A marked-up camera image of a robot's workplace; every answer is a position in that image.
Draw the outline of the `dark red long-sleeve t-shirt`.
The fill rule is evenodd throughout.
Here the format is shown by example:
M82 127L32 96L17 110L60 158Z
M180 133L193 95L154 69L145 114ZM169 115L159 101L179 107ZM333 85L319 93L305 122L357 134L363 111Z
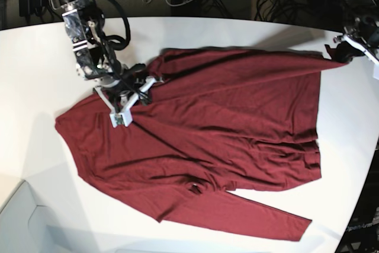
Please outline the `dark red long-sleeve t-shirt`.
M97 95L56 119L78 175L152 217L299 241L310 220L234 195L284 191L321 177L316 122L321 55L168 49L148 66L161 83L113 127Z

